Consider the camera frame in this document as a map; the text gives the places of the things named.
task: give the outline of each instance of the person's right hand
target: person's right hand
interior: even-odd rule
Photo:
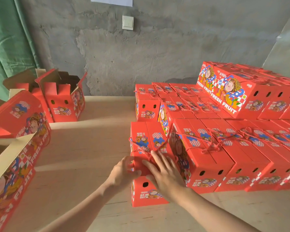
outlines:
[[[143,160],[143,164],[152,173],[152,175],[147,175],[146,178],[155,185],[157,191],[162,194],[166,200],[178,203],[180,192],[186,188],[186,184],[176,164],[170,157],[165,157],[161,153],[151,151],[151,155],[156,161],[160,171],[152,163]]]

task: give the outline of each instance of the person's left hand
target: person's left hand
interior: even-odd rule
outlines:
[[[138,178],[142,174],[141,170],[130,170],[133,168],[133,165],[131,164],[131,161],[133,160],[133,156],[125,156],[121,161],[119,161],[118,164],[114,166],[105,183],[118,188],[118,191],[122,191],[128,187],[134,179]]]

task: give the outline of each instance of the person's right arm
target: person's right arm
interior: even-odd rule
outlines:
[[[253,226],[228,213],[186,187],[171,158],[154,151],[158,170],[150,162],[143,160],[153,175],[146,176],[168,201],[177,203],[188,211],[207,232],[260,232]]]

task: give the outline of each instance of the wooden table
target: wooden table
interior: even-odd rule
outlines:
[[[38,231],[92,193],[130,154],[131,121],[136,121],[134,97],[86,97],[79,122],[52,124],[51,142],[5,232]],[[263,232],[290,232],[290,190],[203,196]],[[132,208],[127,189],[103,207],[88,231],[205,230],[174,204]]]

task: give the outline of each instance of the person's left arm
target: person's left arm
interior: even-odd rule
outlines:
[[[132,156],[124,157],[116,164],[108,179],[85,200],[54,220],[40,232],[86,232],[101,208],[117,193],[128,187],[133,179],[141,175],[132,172]]]

